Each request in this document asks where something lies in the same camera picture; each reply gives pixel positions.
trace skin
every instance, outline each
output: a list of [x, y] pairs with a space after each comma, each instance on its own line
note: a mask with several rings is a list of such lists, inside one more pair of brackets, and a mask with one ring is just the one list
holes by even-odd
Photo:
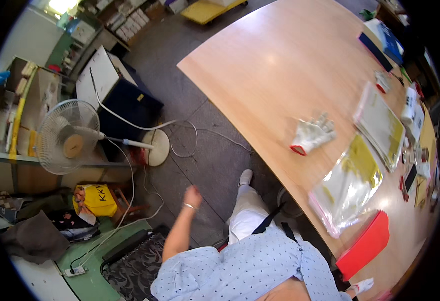
[[[195, 185], [187, 188], [183, 202], [189, 204], [194, 208], [200, 208], [202, 203], [202, 195], [198, 191]], [[196, 210], [183, 206], [180, 214], [175, 221], [175, 224], [171, 228], [170, 233], [165, 240], [163, 248], [162, 260], [167, 261], [169, 258], [177, 255], [178, 253], [188, 250], [190, 244], [190, 229], [192, 226], [192, 220], [195, 217]], [[351, 298], [355, 297], [353, 290], [346, 292]], [[288, 280], [282, 282], [271, 291], [267, 292], [262, 297], [258, 298], [259, 301], [283, 301], [283, 300], [302, 300], [308, 301], [307, 287], [303, 281], [298, 280], [296, 277], [291, 277]]]

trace power strip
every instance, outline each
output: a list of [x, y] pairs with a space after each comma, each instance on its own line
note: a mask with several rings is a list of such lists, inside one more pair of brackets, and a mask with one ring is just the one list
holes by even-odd
[[84, 273], [86, 273], [87, 270], [85, 270], [82, 266], [79, 266], [77, 268], [73, 268], [73, 271], [75, 272], [74, 274], [71, 273], [70, 269], [66, 269], [65, 275], [67, 277], [73, 277], [73, 276], [84, 274]]

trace black strap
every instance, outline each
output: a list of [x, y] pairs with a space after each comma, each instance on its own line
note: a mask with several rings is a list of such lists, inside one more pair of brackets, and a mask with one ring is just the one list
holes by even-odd
[[288, 223], [281, 222], [280, 224], [283, 227], [283, 231], [285, 231], [285, 234], [287, 235], [287, 237], [291, 240], [294, 240], [296, 243], [298, 243], [298, 241], [295, 239], [294, 232], [290, 229], [290, 226], [288, 225]]
[[280, 206], [278, 206], [275, 210], [273, 210], [272, 213], [270, 213], [265, 220], [252, 232], [252, 234], [259, 234], [265, 232], [266, 228], [270, 226], [270, 223], [272, 222], [275, 215], [277, 215], [280, 212], [280, 209], [285, 205], [285, 202], [281, 203]]

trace shirt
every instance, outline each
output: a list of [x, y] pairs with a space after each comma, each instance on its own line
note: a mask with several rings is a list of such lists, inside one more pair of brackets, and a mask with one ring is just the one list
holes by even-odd
[[213, 247], [181, 252], [162, 264], [151, 293], [160, 301], [255, 300], [295, 276], [304, 281], [312, 301], [351, 300], [337, 291], [320, 252], [295, 238], [298, 242], [267, 227], [221, 252]]

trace floral patterned fabric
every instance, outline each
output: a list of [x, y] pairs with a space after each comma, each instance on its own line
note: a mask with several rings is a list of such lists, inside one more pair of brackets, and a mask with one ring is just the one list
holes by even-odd
[[132, 252], [103, 270], [103, 277], [127, 301], [157, 301], [150, 286], [160, 269], [165, 237], [153, 233]]

